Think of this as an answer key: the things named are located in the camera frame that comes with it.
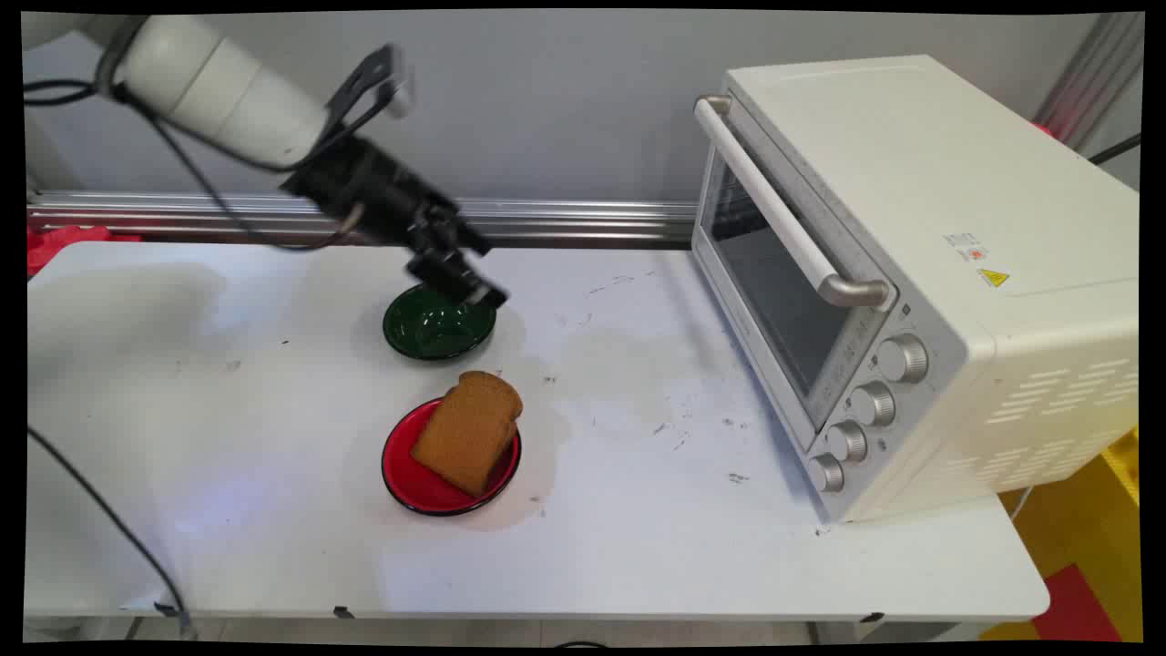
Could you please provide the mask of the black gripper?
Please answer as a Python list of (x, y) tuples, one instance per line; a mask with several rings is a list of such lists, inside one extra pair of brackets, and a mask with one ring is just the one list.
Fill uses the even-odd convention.
[(461, 249), (486, 256), (493, 244), (463, 220), (461, 209), (437, 186), (380, 149), (367, 137), (340, 137), (296, 168), (281, 184), (317, 205), (339, 223), (333, 237), (288, 251), (318, 251), (351, 232), (378, 245), (408, 246), (414, 256), (405, 269), (455, 304), (491, 310), (510, 298), (504, 288), (482, 277)]

